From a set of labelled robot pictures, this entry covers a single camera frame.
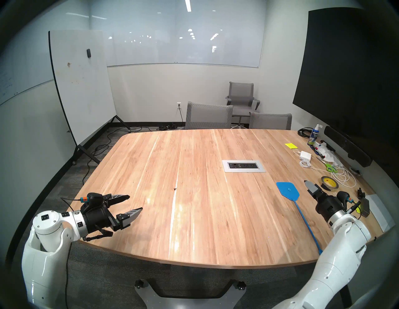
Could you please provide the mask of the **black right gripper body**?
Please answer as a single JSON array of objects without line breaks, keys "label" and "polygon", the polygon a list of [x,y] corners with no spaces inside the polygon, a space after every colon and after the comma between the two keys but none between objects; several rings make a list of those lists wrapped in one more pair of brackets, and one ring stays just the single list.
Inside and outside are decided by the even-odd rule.
[{"label": "black right gripper body", "polygon": [[322,215],[326,222],[339,211],[343,211],[343,205],[337,197],[326,194],[323,190],[317,189],[313,193],[313,198],[317,204],[315,210],[318,214]]}]

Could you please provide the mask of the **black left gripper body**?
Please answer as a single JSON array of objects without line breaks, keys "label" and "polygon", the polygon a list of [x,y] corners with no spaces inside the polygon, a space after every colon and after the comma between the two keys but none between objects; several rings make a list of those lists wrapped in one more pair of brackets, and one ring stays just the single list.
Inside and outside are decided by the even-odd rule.
[{"label": "black left gripper body", "polygon": [[104,203],[95,206],[89,206],[84,203],[81,206],[81,214],[83,215],[87,233],[99,231],[101,234],[93,237],[84,236],[83,241],[89,242],[105,237],[112,237],[113,232],[120,230],[120,224],[116,218],[112,216]]}]

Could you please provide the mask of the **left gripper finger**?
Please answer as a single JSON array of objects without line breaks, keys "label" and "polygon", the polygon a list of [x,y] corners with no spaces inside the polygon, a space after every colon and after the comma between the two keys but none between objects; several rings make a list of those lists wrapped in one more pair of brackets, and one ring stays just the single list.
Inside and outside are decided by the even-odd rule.
[{"label": "left gripper finger", "polygon": [[116,220],[118,221],[116,231],[123,230],[130,226],[130,224],[139,216],[141,211],[143,210],[142,207],[130,210],[123,214],[118,214],[116,216]]},{"label": "left gripper finger", "polygon": [[112,194],[107,194],[104,195],[104,205],[105,206],[112,206],[118,203],[121,203],[125,200],[128,200],[130,198],[129,195],[121,195],[121,194],[116,194],[116,195],[112,195]]}]

